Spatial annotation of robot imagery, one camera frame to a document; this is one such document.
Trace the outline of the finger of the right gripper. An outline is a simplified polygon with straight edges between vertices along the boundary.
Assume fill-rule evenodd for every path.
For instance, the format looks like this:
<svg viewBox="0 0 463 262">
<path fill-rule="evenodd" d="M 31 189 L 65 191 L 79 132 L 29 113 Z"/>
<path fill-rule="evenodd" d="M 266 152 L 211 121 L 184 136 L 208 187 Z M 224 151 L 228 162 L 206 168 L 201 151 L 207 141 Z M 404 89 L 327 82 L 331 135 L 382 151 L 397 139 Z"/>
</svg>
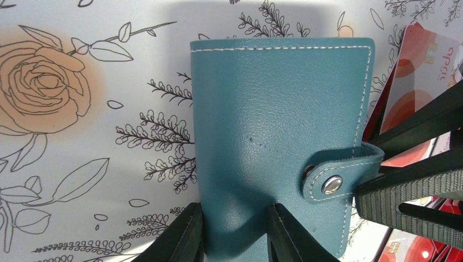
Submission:
<svg viewBox="0 0 463 262">
<path fill-rule="evenodd" d="M 461 249 L 461 215 L 410 204 L 461 190 L 462 150 L 453 150 L 364 182 L 354 198 L 363 219 Z"/>
<path fill-rule="evenodd" d="M 382 149 L 387 160 L 459 128 L 462 128 L 462 81 L 369 143 Z"/>
</svg>

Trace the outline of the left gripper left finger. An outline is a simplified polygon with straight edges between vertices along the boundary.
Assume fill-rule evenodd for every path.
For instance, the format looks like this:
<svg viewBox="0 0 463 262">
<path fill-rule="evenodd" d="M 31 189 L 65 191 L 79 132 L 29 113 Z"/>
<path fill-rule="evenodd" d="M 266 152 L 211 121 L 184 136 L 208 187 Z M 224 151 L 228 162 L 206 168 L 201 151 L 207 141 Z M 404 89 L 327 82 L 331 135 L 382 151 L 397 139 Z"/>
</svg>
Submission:
<svg viewBox="0 0 463 262">
<path fill-rule="evenodd" d="M 135 262 L 203 261 L 203 213 L 190 203 Z"/>
</svg>

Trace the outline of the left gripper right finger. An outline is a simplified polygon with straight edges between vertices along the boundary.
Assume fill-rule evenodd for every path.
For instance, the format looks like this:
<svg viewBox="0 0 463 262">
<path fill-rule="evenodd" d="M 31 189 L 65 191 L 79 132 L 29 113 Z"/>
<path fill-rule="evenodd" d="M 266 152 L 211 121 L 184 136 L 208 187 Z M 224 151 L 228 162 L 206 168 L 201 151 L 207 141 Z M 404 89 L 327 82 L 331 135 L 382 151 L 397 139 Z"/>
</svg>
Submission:
<svg viewBox="0 0 463 262">
<path fill-rule="evenodd" d="M 280 203 L 268 206 L 269 261 L 338 262 Z"/>
</svg>

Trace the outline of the teal card holder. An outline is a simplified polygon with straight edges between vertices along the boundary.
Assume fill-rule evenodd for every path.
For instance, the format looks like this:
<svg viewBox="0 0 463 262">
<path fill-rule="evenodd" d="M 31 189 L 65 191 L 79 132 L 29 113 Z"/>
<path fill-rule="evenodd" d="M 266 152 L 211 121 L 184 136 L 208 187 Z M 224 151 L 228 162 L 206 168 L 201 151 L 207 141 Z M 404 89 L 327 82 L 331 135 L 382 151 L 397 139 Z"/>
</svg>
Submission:
<svg viewBox="0 0 463 262">
<path fill-rule="evenodd" d="M 383 152 L 362 142 L 370 38 L 197 40 L 191 47 L 195 162 L 208 261 L 268 261 L 280 203 L 334 257 L 354 187 Z"/>
</svg>

